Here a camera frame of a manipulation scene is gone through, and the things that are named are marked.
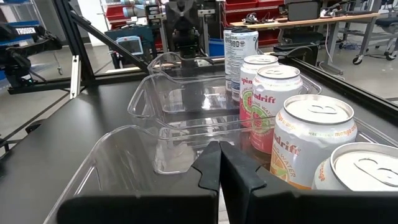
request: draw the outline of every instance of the black table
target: black table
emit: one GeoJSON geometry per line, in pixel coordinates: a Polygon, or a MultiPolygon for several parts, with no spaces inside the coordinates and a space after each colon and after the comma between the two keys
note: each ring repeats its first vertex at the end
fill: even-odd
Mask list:
{"type": "MultiPolygon", "coordinates": [[[[93,86],[51,115],[0,162],[0,223],[42,224],[104,134],[132,121],[127,105],[139,82],[93,86]]],[[[355,116],[395,141],[398,128],[322,85],[322,95],[349,103],[355,116]]]]}

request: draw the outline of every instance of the pull tab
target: pull tab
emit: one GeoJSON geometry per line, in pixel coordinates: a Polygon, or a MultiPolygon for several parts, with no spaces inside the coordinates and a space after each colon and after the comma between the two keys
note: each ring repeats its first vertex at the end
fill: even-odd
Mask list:
{"type": "Polygon", "coordinates": [[[357,168],[383,184],[398,187],[398,170],[394,167],[394,161],[377,162],[372,158],[363,158],[354,162],[354,164],[357,168]]]}
{"type": "Polygon", "coordinates": [[[271,74],[271,75],[281,75],[283,74],[283,71],[278,70],[278,69],[269,69],[266,71],[267,74],[271,74]]]}
{"type": "Polygon", "coordinates": [[[331,106],[311,105],[308,110],[312,113],[337,114],[337,111],[331,106]]]}
{"type": "Polygon", "coordinates": [[[269,58],[258,58],[258,62],[272,62],[269,58]]]}

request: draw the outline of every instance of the clear plastic bin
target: clear plastic bin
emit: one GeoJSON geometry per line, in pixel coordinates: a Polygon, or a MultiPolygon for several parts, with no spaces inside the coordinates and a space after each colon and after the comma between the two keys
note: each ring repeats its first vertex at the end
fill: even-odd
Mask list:
{"type": "Polygon", "coordinates": [[[176,81],[225,77],[224,57],[181,58],[167,52],[158,55],[148,65],[149,74],[165,74],[176,81]]]}
{"type": "MultiPolygon", "coordinates": [[[[134,192],[171,188],[212,141],[229,142],[258,159],[250,145],[253,129],[242,126],[242,121],[233,121],[233,117],[213,118],[207,126],[185,129],[153,127],[160,130],[158,135],[138,126],[123,126],[104,135],[63,191],[45,224],[55,223],[62,202],[87,192],[92,195],[100,192],[117,194],[120,190],[134,192]]],[[[186,126],[186,122],[195,123],[183,121],[171,125],[186,126]]],[[[356,123],[358,142],[398,146],[397,142],[366,123],[360,120],[356,123]]]]}
{"type": "MultiPolygon", "coordinates": [[[[127,107],[134,124],[145,128],[156,121],[169,126],[176,121],[239,114],[239,104],[226,91],[224,76],[176,80],[167,73],[175,75],[181,70],[184,68],[159,70],[143,79],[127,107]]],[[[321,93],[320,86],[303,75],[302,79],[302,94],[321,93]]]]}

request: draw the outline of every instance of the soda can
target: soda can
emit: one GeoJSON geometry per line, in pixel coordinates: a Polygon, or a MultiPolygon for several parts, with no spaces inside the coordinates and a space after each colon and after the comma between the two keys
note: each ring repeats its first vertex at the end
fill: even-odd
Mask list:
{"type": "MultiPolygon", "coordinates": [[[[251,102],[253,96],[253,79],[257,75],[257,70],[262,67],[278,65],[278,58],[271,55],[251,55],[244,58],[241,67],[241,94],[239,106],[240,120],[251,119],[251,102]]],[[[250,127],[251,123],[243,123],[245,127],[250,127]]]]}
{"type": "Polygon", "coordinates": [[[242,29],[247,26],[229,26],[224,28],[224,64],[225,64],[225,87],[231,91],[231,33],[233,29],[242,29]]]}
{"type": "Polygon", "coordinates": [[[356,142],[342,145],[321,162],[313,190],[398,191],[398,148],[356,142]]]}
{"type": "Polygon", "coordinates": [[[257,150],[271,154],[274,139],[274,117],[284,101],[298,95],[303,87],[300,70],[287,65],[260,68],[253,80],[252,118],[269,118],[254,122],[251,144],[257,150]]]}
{"type": "Polygon", "coordinates": [[[354,110],[329,96],[297,95],[275,118],[270,172],[299,189],[311,189],[319,163],[355,142],[354,110]]]}
{"type": "Polygon", "coordinates": [[[259,33],[257,29],[234,29],[231,33],[231,89],[232,98],[240,102],[241,66],[245,57],[257,55],[259,33]]]}

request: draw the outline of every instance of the blue machine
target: blue machine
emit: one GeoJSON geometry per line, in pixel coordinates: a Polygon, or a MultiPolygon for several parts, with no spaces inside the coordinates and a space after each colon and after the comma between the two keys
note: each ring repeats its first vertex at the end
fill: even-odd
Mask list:
{"type": "MultiPolygon", "coordinates": [[[[105,35],[143,61],[150,62],[157,56],[154,36],[149,26],[130,25],[122,29],[109,30],[105,35]]],[[[120,55],[113,53],[111,56],[115,68],[120,68],[120,62],[123,67],[130,67],[131,63],[120,55]]]]}
{"type": "Polygon", "coordinates": [[[141,38],[137,36],[120,37],[116,40],[116,43],[130,51],[132,55],[144,54],[141,44],[141,38]]]}

